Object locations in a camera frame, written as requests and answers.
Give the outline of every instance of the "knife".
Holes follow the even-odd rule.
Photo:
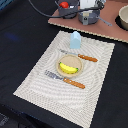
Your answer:
[[[65,51],[65,50],[62,50],[62,49],[59,49],[59,51],[61,51],[63,53],[66,53],[66,54],[76,55],[76,56],[78,56],[78,57],[80,57],[82,59],[85,59],[85,60],[89,60],[89,61],[93,61],[93,62],[97,62],[98,61],[96,58],[92,58],[92,57],[81,55],[81,54],[71,53],[71,52],[68,52],[68,51]]]

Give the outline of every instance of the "table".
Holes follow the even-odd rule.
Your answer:
[[[34,1],[52,15],[54,1]],[[80,128],[45,109],[13,95],[57,33],[73,30],[48,24],[27,0],[15,0],[0,12],[0,104],[30,115],[54,128]],[[128,44],[80,32],[84,37],[115,43],[114,52],[90,128],[127,128]]]

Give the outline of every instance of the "yellow banana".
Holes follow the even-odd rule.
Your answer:
[[[60,62],[60,68],[63,72],[65,72],[67,74],[73,74],[78,71],[78,68],[73,68],[73,67],[67,66],[67,65],[63,64],[62,62]]]

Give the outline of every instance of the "striped placemat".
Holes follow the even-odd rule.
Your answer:
[[[114,44],[81,37],[81,48],[70,49],[70,36],[71,33],[59,31],[32,71],[14,92],[14,95],[83,128],[89,128]],[[64,53],[58,49],[98,59],[96,63],[82,60],[83,72],[78,77],[72,78],[72,80],[84,84],[85,89],[44,75],[45,70],[49,70],[59,76],[55,64]]]

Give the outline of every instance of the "fork handle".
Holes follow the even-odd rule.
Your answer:
[[[76,87],[82,88],[82,89],[85,88],[85,85],[83,85],[81,83],[78,83],[78,82],[75,82],[75,81],[72,81],[72,80],[69,80],[67,78],[64,78],[63,81],[66,82],[66,83],[68,83],[68,84],[74,85]]]
[[[81,54],[78,54],[78,57],[80,57],[82,59],[85,59],[85,60],[93,61],[93,62],[98,61],[96,58],[92,58],[92,57],[89,57],[89,56],[84,56],[84,55],[81,55]]]

